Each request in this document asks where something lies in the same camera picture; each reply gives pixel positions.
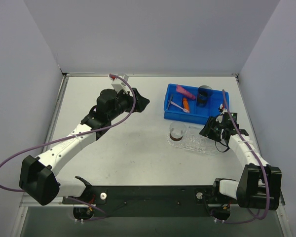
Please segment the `clear textured acrylic stand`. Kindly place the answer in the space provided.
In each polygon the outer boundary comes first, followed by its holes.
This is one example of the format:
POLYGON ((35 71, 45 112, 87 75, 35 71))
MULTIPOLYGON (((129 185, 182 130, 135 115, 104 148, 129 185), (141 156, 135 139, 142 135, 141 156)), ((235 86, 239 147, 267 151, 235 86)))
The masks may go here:
POLYGON ((199 134, 201 128, 189 125, 186 131, 185 146, 195 151, 206 151, 213 147, 214 142, 199 134))

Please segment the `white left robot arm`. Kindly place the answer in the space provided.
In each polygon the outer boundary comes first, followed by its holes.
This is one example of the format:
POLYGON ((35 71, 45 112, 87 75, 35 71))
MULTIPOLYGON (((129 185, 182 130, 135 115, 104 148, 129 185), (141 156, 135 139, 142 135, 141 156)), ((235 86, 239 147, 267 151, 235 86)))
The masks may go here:
POLYGON ((120 114, 141 113, 150 103, 136 88, 135 96, 113 89, 102 90, 96 105, 68 135, 66 141, 59 143, 38 155, 27 156, 22 161, 19 186, 39 204, 47 205, 56 197, 72 196, 80 203, 91 199, 89 184, 76 176, 72 181, 56 179, 61 169, 86 146, 99 140, 120 114))

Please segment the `blue tinted cup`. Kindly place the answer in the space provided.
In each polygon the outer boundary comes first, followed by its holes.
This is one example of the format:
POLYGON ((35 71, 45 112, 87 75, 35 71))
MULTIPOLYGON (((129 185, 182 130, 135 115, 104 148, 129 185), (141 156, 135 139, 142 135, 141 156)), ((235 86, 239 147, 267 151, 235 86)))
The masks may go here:
POLYGON ((207 86, 202 85, 198 88, 198 94, 197 94, 197 105, 199 107, 205 107, 208 100, 213 94, 213 90, 207 86))

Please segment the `clear cup brown band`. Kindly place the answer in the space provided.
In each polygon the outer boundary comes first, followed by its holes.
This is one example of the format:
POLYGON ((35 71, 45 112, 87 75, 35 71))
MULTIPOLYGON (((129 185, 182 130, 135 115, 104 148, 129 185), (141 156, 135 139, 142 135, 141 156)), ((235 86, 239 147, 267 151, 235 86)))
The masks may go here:
POLYGON ((175 121, 170 124, 169 137, 173 141, 181 141, 185 136, 187 127, 179 121, 175 121))

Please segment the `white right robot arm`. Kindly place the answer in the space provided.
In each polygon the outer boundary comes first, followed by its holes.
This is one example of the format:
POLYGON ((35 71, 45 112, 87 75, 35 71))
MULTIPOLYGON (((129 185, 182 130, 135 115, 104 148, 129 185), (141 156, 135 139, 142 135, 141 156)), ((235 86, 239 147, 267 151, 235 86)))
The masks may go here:
POLYGON ((243 208, 276 210, 279 206, 282 172, 271 166, 257 152, 246 130, 239 128, 237 113, 225 112, 209 117, 200 135, 217 142, 225 141, 240 161, 243 171, 239 181, 216 178, 213 194, 237 201, 243 208))

